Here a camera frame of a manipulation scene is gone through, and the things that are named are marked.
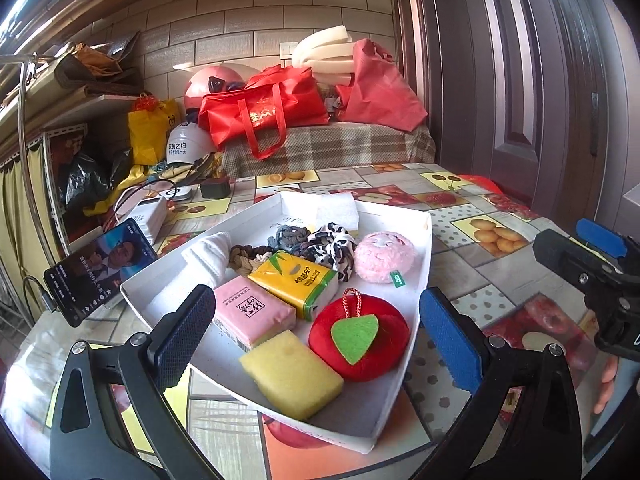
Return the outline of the person right hand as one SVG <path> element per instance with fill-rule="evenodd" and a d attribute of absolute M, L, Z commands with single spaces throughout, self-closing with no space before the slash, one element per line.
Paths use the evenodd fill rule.
<path fill-rule="evenodd" d="M 605 366 L 601 376 L 600 392 L 596 404 L 592 409 L 593 414 L 600 415 L 611 400 L 614 393 L 614 382 L 618 370 L 618 357 L 609 356 L 606 359 Z"/>

